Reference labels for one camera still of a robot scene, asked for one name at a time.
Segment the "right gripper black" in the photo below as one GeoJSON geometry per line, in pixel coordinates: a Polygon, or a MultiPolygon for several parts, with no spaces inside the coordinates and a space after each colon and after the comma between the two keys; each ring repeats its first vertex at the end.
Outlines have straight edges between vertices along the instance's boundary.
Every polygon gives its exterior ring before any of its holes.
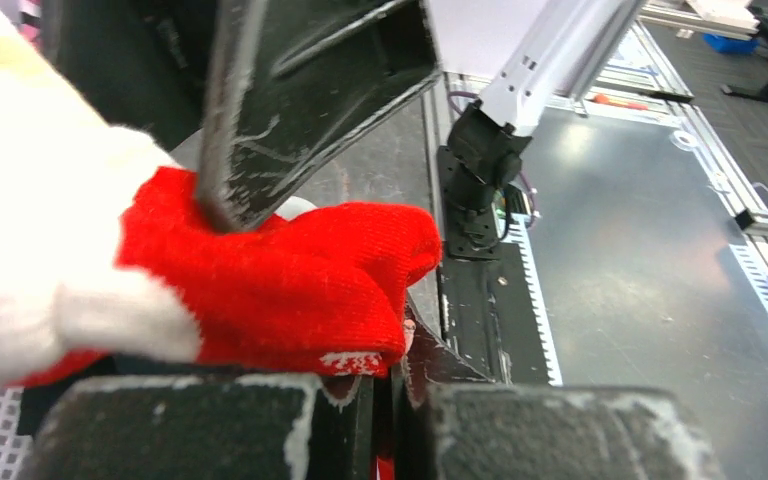
{"type": "Polygon", "coordinates": [[[41,25],[104,120],[167,150],[201,127],[207,80],[195,197],[220,232],[258,228],[440,74],[422,1],[44,1],[41,25]]]}

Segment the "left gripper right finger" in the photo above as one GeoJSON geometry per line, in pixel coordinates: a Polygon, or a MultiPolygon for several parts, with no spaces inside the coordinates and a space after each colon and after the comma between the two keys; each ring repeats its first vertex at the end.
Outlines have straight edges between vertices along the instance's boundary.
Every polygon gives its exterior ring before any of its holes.
{"type": "Polygon", "coordinates": [[[700,424],[670,393],[493,382],[423,324],[402,360],[398,479],[721,479],[700,424]]]}

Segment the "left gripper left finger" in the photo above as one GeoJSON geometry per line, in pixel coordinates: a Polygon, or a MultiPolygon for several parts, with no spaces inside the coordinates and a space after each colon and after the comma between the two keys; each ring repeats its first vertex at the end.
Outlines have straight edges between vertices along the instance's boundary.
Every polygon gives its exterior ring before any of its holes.
{"type": "Polygon", "coordinates": [[[372,382],[95,377],[54,405],[24,479],[372,479],[372,382]]]}

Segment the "red snowflake christmas sock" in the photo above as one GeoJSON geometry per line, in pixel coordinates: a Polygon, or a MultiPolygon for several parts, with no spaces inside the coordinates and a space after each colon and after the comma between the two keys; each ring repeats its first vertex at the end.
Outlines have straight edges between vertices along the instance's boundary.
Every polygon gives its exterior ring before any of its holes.
{"type": "Polygon", "coordinates": [[[108,354],[382,376],[407,353],[407,290],[442,256],[428,212],[293,197],[260,229],[222,235],[195,186],[0,11],[0,386],[108,354]]]}

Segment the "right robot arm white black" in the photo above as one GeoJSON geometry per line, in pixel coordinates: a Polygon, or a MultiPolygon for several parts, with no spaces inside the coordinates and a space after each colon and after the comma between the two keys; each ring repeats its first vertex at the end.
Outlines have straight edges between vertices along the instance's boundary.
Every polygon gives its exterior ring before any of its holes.
{"type": "MultiPolygon", "coordinates": [[[[322,166],[431,88],[441,69],[427,1],[44,1],[44,55],[102,117],[165,147],[201,137],[195,196],[221,231],[260,227],[322,166]]],[[[513,176],[562,83],[635,1],[552,1],[449,143],[485,208],[513,176]]]]}

